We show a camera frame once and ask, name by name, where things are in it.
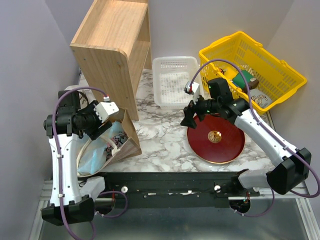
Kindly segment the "light blue plastic bag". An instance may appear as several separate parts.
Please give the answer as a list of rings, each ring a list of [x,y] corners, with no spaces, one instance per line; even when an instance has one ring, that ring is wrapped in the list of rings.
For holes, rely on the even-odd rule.
[[[119,121],[113,122],[112,126],[96,140],[88,139],[76,158],[77,175],[84,177],[98,172],[120,151],[120,147],[127,140],[128,136]]]

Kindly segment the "brown paper bag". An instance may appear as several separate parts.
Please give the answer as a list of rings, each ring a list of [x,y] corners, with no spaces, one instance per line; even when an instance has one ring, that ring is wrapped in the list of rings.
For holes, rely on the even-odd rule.
[[[125,133],[127,134],[127,141],[119,148],[119,152],[112,156],[104,165],[103,167],[98,170],[96,173],[91,175],[85,176],[78,176],[79,178],[85,178],[93,176],[103,170],[108,165],[118,163],[123,161],[125,158],[138,156],[142,153],[139,138],[136,133],[135,126],[130,118],[128,111],[125,108],[120,108],[119,112],[116,115],[110,118],[111,122],[121,122],[122,128],[124,129]]]

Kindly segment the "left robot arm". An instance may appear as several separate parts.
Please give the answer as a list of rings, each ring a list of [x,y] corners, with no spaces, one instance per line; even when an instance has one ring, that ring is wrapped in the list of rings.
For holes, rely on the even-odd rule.
[[[81,87],[58,92],[53,113],[43,122],[52,154],[52,191],[49,206],[42,209],[44,221],[56,226],[90,222],[95,200],[110,194],[111,185],[103,177],[91,177],[79,187],[78,146],[84,136],[94,141],[108,130],[109,118],[119,112],[108,94],[82,108]]]

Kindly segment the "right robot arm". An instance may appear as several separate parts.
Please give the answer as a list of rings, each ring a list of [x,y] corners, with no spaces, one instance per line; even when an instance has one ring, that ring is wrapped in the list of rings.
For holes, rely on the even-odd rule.
[[[229,85],[224,78],[215,78],[208,82],[210,99],[200,94],[200,85],[187,82],[184,92],[192,96],[192,100],[183,109],[184,118],[181,125],[195,129],[194,116],[200,121],[212,115],[223,118],[245,132],[269,157],[271,169],[244,169],[234,175],[230,183],[230,191],[241,196],[250,188],[271,188],[280,195],[292,192],[310,173],[311,153],[306,148],[298,149],[283,139],[269,127],[250,108],[243,98],[234,99]]]

